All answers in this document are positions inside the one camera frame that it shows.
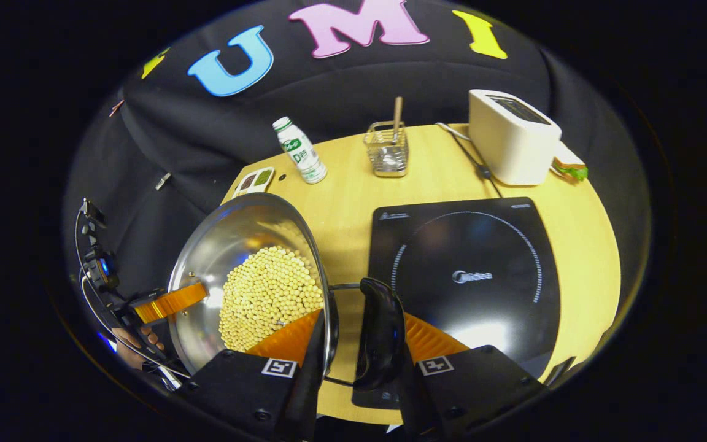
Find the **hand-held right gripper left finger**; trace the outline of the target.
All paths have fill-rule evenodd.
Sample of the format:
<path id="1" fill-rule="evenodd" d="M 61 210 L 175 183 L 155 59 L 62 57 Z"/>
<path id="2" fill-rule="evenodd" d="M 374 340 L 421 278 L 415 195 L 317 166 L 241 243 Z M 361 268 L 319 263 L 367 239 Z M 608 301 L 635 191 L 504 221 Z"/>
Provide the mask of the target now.
<path id="1" fill-rule="evenodd" d="M 221 351 L 176 395 L 219 431 L 213 441 L 311 441 L 325 372 L 325 331 L 322 309 L 302 363 Z"/>

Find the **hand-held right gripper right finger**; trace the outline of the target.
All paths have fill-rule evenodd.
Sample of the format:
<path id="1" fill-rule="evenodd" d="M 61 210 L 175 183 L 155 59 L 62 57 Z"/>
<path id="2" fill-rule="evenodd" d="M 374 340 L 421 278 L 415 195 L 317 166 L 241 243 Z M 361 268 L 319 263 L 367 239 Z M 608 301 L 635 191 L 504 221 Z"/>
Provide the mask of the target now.
<path id="1" fill-rule="evenodd" d="M 468 441 L 541 397 L 546 386 L 497 347 L 475 349 L 412 314 L 405 316 L 398 376 L 407 441 Z"/>

